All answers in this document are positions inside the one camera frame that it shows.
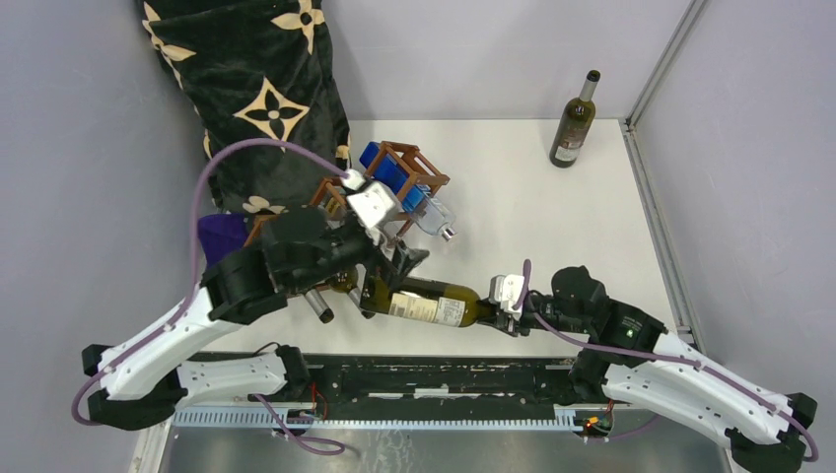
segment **bottle neck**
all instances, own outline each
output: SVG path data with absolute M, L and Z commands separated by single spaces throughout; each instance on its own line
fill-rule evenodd
M 582 101 L 591 101 L 592 94 L 595 92 L 595 86 L 598 85 L 598 82 L 593 82 L 587 80 L 584 82 L 584 87 L 581 89 L 581 94 L 578 96 L 578 99 Z

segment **purple cloth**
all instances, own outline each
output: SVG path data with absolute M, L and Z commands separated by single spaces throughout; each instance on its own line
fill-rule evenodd
M 207 268 L 244 246 L 248 236 L 245 218 L 245 214 L 214 214 L 197 221 L 197 237 L 206 255 Z

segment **gray floor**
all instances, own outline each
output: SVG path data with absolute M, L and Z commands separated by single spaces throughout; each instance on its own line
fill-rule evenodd
M 644 414 L 616 418 L 618 431 L 645 422 Z M 351 450 L 337 457 L 306 453 L 263 430 L 177 428 L 164 460 L 166 473 L 227 472 L 617 472 L 719 473 L 721 450 L 667 420 L 640 436 L 583 445 L 567 433 L 322 430 Z

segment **blue container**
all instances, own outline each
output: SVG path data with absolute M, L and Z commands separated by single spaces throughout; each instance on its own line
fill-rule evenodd
M 380 143 L 374 141 L 369 142 L 369 145 L 366 146 L 363 154 L 360 155 L 360 164 L 368 169 L 380 150 Z M 403 184 L 406 183 L 406 179 L 409 177 L 409 174 L 405 170 L 401 169 L 391 156 L 386 155 L 381 165 L 375 170 L 373 177 L 386 184 L 392 192 L 397 194 L 403 187 Z M 427 185 L 418 184 L 412 187 L 409 193 L 406 194 L 406 198 L 403 199 L 403 211 L 406 213 L 412 213 L 412 211 L 414 211 L 418 204 L 424 200 L 425 196 L 429 192 L 430 187 Z

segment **white gear rack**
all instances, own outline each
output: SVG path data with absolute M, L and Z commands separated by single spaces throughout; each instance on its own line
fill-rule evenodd
M 554 410 L 549 420 L 489 420 L 489 421 L 287 421 L 291 410 L 299 407 L 273 407 L 288 428 L 345 429 L 345 430 L 413 430 L 413 431 L 546 431 L 580 432 L 575 426 L 575 410 Z M 279 429 L 269 412 L 261 405 L 252 406 L 192 406 L 174 414 L 173 427 L 214 429 Z

